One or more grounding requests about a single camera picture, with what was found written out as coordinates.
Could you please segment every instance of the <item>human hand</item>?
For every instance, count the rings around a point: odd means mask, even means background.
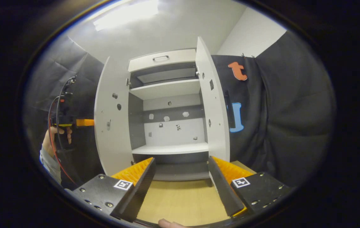
[[[184,225],[180,225],[177,222],[169,222],[166,219],[160,219],[158,225],[161,228],[189,228]]]
[[[51,127],[50,130],[51,130],[50,135],[51,135],[52,141],[55,142],[55,134],[57,133],[57,129],[56,129],[56,127]],[[69,144],[71,144],[72,143],[72,135],[71,135],[72,129],[70,129],[70,127],[67,127],[66,130],[67,130],[67,141],[69,142]],[[64,134],[64,133],[65,133],[65,131],[62,128],[59,128],[59,134]],[[49,129],[45,133],[45,137],[44,137],[44,141],[42,142],[42,146],[47,151],[47,153],[49,154],[50,157],[54,156],[52,144],[49,139]]]

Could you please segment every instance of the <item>open cabinet door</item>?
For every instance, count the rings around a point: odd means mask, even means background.
[[[229,162],[229,125],[225,98],[211,54],[201,37],[197,40],[196,66],[204,103],[209,155]]]
[[[131,166],[126,77],[114,74],[107,58],[96,92],[94,130],[96,145],[106,175]]]

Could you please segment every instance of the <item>sleeve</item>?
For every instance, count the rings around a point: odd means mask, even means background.
[[[60,166],[54,158],[49,156],[44,147],[40,150],[40,162],[53,179],[60,184],[62,182],[60,178]]]

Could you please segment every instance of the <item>cabinet shelf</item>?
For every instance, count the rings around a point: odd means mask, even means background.
[[[141,146],[132,150],[133,154],[146,155],[173,155],[173,154],[188,154],[208,151],[208,143],[192,143],[173,146]]]
[[[142,100],[188,94],[198,94],[199,91],[199,79],[164,82],[154,85],[146,85],[129,90],[130,93],[141,98]]]

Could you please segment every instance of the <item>wooden floor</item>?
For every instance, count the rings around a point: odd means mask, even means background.
[[[232,163],[255,173],[238,161]],[[154,180],[137,218],[153,223],[164,218],[191,226],[219,222],[229,217],[215,187],[209,187],[206,180]]]

